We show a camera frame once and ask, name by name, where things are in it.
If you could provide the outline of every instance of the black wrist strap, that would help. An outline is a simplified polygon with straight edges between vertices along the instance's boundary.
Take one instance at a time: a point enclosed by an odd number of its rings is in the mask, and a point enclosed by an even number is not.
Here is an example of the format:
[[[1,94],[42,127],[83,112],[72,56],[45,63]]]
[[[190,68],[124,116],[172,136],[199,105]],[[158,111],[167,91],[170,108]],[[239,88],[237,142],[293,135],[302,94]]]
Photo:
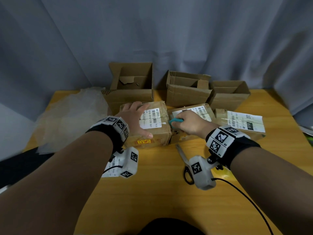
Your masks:
[[[209,137],[213,134],[215,130],[212,130],[205,138],[205,141],[207,142],[209,140]],[[226,153],[222,158],[220,158],[217,154],[215,154],[211,149],[209,149],[209,152],[211,155],[215,156],[217,162],[219,162],[221,165],[226,166],[228,169],[230,169],[230,165],[233,161],[233,159],[243,150],[251,147],[261,147],[257,142],[246,138],[246,137],[240,137],[236,138],[234,142],[227,148]]]
[[[124,145],[122,142],[119,133],[113,128],[111,125],[105,125],[105,124],[100,124],[96,125],[89,130],[87,130],[86,133],[90,131],[99,131],[102,133],[105,133],[109,138],[111,139],[113,143],[113,151],[112,154],[115,153],[116,151],[120,150],[120,148]]]

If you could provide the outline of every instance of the forearm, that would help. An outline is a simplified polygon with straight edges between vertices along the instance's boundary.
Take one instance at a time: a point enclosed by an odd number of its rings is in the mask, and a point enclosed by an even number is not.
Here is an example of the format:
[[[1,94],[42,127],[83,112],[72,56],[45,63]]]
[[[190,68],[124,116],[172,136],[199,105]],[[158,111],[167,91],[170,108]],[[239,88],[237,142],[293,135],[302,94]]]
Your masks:
[[[313,230],[313,177],[261,148],[248,148],[231,170],[249,196],[283,234]]]
[[[0,230],[4,234],[73,234],[112,148],[106,134],[92,131],[56,153],[0,195]]]

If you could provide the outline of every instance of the wristband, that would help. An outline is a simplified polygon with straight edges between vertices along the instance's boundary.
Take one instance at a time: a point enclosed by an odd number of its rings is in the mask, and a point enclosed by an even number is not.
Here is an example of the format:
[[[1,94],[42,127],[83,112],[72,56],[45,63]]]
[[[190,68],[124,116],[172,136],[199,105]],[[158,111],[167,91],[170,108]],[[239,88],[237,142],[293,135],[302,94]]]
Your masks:
[[[107,116],[92,125],[90,129],[87,130],[87,132],[90,131],[99,131],[109,136],[113,143],[113,154],[124,145],[128,137],[129,127],[122,117]]]
[[[217,162],[228,169],[241,151],[250,147],[260,147],[247,134],[231,126],[221,126],[211,131],[206,137],[206,142],[209,152],[215,156]]]

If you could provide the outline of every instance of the cardboard box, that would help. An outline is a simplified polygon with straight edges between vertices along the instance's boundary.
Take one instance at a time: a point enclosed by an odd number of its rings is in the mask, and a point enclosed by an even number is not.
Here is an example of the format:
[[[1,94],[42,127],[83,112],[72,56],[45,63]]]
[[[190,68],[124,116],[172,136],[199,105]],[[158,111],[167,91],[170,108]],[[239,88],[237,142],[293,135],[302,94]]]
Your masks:
[[[203,108],[201,108],[201,106],[204,107],[206,113],[209,115],[210,118],[207,118],[205,116],[205,112],[203,111]],[[173,112],[180,111],[180,110],[189,110],[189,109],[193,109],[194,112],[196,112],[197,114],[199,114],[200,116],[202,116],[202,118],[205,118],[206,120],[210,119],[209,121],[214,122],[214,123],[216,122],[215,115],[214,115],[212,109],[210,108],[209,104],[199,104],[199,105],[194,105],[194,106],[182,107],[182,108],[178,108],[178,109],[171,109],[171,110],[168,110],[167,113],[169,115],[169,119],[171,120],[175,117],[175,115],[173,115]],[[179,130],[179,129],[171,128],[170,144],[188,141],[188,140],[193,140],[193,139],[197,139],[197,138],[199,138],[199,137],[195,136],[195,135],[188,135],[184,131]]]
[[[150,117],[147,117],[148,120],[151,118],[158,117],[158,122],[160,121],[161,127],[159,128],[149,128],[146,129],[151,134],[153,134],[152,139],[147,139],[145,137],[142,137],[140,135],[134,135],[130,132],[128,135],[128,138],[124,145],[128,147],[135,147],[135,148],[152,148],[157,146],[166,146],[170,140],[171,137],[171,127],[168,123],[168,114],[167,109],[164,101],[160,102],[149,102],[150,106],[147,108],[146,113],[149,112],[149,110],[152,109],[159,109],[159,113],[151,112]]]
[[[245,81],[213,81],[211,88],[212,93],[208,103],[212,110],[226,109],[234,111],[250,95]]]
[[[203,104],[211,94],[209,75],[168,71],[166,105],[173,107]]]
[[[153,101],[153,65],[152,63],[109,63],[113,79],[110,90],[102,94],[112,113],[127,102]]]
[[[266,135],[261,116],[237,113],[224,109],[216,109],[215,116],[216,123],[220,126],[230,125],[245,134],[248,134],[254,141],[264,138]]]

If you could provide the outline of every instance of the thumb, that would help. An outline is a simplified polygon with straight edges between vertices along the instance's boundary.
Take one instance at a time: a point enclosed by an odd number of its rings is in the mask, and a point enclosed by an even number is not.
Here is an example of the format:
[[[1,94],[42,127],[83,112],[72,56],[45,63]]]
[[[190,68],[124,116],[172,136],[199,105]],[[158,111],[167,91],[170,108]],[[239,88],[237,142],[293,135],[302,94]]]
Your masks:
[[[180,127],[181,127],[182,122],[173,121],[171,124],[174,128],[181,129]]]
[[[151,134],[150,132],[148,132],[147,130],[144,130],[142,128],[139,129],[138,133],[146,138],[153,138],[153,134]]]

